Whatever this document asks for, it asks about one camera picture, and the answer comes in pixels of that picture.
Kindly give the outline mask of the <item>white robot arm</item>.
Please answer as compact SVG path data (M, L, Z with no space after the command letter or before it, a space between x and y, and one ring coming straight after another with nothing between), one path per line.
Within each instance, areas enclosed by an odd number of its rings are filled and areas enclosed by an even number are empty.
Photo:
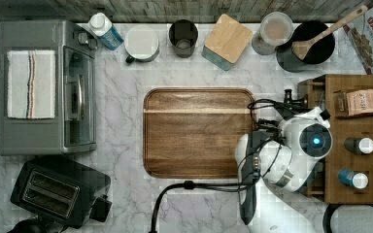
M312 223L278 198L271 184L296 192L315 176L316 164L332 149L328 111L307 107L285 91L272 107L282 120L260 119L257 130L242 136L235 148L240 184L240 217L250 233L315 233Z

